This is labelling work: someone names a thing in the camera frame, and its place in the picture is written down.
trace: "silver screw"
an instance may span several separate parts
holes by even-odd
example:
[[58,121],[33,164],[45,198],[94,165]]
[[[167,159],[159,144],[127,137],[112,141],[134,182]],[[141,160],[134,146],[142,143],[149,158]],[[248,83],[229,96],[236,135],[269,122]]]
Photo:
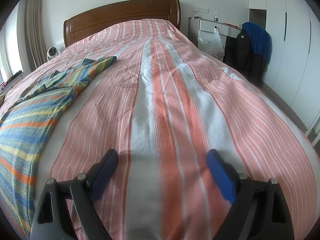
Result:
[[51,184],[53,184],[53,183],[54,183],[54,179],[48,179],[48,180],[47,180],[47,184],[48,184],[48,185],[51,185]]
[[80,173],[80,174],[77,176],[77,178],[78,178],[79,180],[83,180],[83,179],[85,179],[85,177],[86,177],[86,174],[85,174],[85,173]]
[[240,173],[240,174],[239,174],[239,178],[240,178],[240,179],[247,179],[247,178],[248,178],[248,175],[245,174],[245,173]]
[[275,178],[271,178],[270,181],[272,184],[278,184],[278,180]]

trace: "wardrobe handle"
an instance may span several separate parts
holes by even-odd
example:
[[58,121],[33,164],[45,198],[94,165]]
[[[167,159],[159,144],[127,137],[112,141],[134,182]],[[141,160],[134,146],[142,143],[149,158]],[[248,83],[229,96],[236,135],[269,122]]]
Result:
[[309,42],[309,52],[308,52],[308,54],[310,54],[310,47],[311,47],[311,21],[310,21],[310,42]]
[[287,35],[287,12],[285,13],[285,29],[284,29],[284,41],[285,41],[285,37]]

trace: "light switch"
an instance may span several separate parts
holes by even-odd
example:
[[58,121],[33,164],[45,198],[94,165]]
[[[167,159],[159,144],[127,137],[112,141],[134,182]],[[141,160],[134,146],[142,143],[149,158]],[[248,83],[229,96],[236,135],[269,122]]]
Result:
[[199,12],[209,13],[209,9],[199,7]]

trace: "blue jacket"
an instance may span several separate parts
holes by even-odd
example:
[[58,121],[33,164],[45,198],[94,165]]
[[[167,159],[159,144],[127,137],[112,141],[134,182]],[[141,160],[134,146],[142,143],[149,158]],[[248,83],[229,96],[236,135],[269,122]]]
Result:
[[249,35],[253,53],[261,55],[269,63],[272,49],[269,33],[259,25],[250,22],[244,23],[242,27]]

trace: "blue gripper pad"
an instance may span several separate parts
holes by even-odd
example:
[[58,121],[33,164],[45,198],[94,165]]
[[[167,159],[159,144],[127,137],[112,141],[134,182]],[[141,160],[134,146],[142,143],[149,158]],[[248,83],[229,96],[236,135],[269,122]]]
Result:
[[90,201],[95,203],[97,200],[102,198],[102,195],[112,177],[112,174],[116,170],[119,162],[118,153],[113,150],[110,154],[108,160],[101,168],[99,174],[92,183],[92,193],[90,196]]
[[223,198],[233,204],[236,201],[235,185],[223,168],[224,163],[217,150],[212,149],[207,153],[207,165]]

